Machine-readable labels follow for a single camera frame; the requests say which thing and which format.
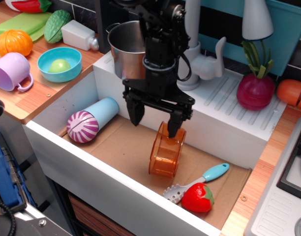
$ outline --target stove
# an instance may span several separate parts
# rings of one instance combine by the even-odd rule
[[[245,236],[301,236],[301,118],[270,177]]]

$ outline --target toy chili pepper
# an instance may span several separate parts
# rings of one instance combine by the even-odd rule
[[[48,10],[52,4],[49,0],[27,0],[27,1],[13,1],[12,5],[17,10],[25,13],[40,13]]]

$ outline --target red strawberry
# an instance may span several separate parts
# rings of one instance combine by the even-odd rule
[[[214,205],[214,198],[206,184],[196,183],[186,191],[181,203],[187,210],[206,212]]]

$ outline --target blue spatula handle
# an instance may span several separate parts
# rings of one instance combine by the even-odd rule
[[[228,169],[229,164],[223,163],[208,169],[202,176],[205,178],[206,181],[211,181],[226,173]]]

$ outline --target purple mug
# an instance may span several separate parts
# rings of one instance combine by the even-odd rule
[[[29,77],[30,84],[22,87],[20,82]],[[16,86],[20,92],[31,88],[33,77],[30,73],[30,64],[26,57],[20,53],[8,53],[0,58],[0,88],[6,91],[13,91]]]

